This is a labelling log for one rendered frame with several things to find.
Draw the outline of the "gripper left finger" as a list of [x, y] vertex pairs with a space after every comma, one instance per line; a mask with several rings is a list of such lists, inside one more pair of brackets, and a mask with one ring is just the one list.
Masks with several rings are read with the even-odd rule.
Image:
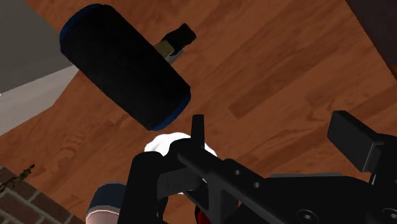
[[261, 199], [261, 176], [205, 150], [203, 115], [193, 116], [191, 137], [173, 142], [170, 151], [158, 177], [159, 199], [183, 192], [211, 224], [280, 224]]

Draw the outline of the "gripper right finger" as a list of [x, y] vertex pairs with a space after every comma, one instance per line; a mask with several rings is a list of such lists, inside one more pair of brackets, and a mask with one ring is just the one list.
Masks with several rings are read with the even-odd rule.
[[397, 136], [377, 133], [347, 111], [334, 111], [327, 138], [358, 171], [371, 174], [368, 183], [380, 200], [374, 213], [383, 224], [397, 224]]

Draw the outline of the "small red object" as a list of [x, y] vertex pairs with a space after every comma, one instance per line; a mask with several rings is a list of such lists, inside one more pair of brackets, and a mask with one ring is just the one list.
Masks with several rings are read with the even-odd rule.
[[195, 219], [197, 224], [211, 224], [209, 218], [201, 210], [195, 213]]

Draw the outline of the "white round object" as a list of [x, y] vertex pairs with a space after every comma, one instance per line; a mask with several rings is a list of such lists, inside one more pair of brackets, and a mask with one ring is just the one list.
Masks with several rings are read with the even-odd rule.
[[181, 169], [185, 169], [186, 166], [182, 164], [178, 160], [178, 155], [173, 151], [170, 155], [167, 155], [169, 153], [169, 148], [171, 143], [174, 141], [177, 141], [179, 139], [187, 139], [190, 138], [188, 134], [182, 133], [182, 132], [173, 132], [170, 134], [160, 134], [156, 136], [151, 142], [149, 142], [145, 147], [144, 147], [144, 152], [150, 152], [150, 151], [155, 151], [157, 153], [160, 153], [164, 157], [164, 173], [160, 173], [159, 177], [157, 178], [156, 181], [156, 191], [160, 190], [166, 190], [168, 189], [168, 180], [169, 178], [167, 177], [167, 173], [171, 173], [171, 177], [181, 177], [181, 175], [173, 175], [174, 171], [180, 171]]

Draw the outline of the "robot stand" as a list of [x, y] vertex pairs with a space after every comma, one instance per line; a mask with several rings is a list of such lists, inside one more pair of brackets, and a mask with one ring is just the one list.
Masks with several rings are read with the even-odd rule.
[[397, 80], [397, 0], [345, 0]]

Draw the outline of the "blue and white cup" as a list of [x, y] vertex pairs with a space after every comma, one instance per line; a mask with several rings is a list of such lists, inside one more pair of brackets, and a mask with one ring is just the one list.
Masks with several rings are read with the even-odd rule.
[[85, 224], [117, 224], [126, 185], [106, 183], [94, 193], [85, 216]]

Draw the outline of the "black capped bottle, gold neck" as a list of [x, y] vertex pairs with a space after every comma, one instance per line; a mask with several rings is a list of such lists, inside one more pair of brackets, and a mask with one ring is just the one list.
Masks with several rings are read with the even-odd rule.
[[194, 31], [183, 23], [176, 30], [167, 33], [154, 47], [169, 64], [172, 64], [183, 53], [183, 48], [196, 38]]

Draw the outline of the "black cylinder with blue rims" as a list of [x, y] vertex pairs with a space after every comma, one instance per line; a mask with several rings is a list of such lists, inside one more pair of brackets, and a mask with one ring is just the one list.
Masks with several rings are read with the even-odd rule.
[[63, 26], [60, 51], [147, 130], [162, 130], [187, 107], [190, 86], [112, 6], [91, 4]]

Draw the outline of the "dry plant twig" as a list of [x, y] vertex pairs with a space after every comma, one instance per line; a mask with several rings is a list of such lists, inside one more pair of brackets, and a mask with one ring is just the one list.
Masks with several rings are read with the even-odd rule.
[[15, 187], [15, 185], [19, 182], [24, 181], [31, 173], [35, 164], [29, 166], [29, 168], [24, 169], [19, 175], [10, 178], [9, 180], [5, 181], [4, 183], [0, 184], [0, 193], [3, 193], [7, 187]]

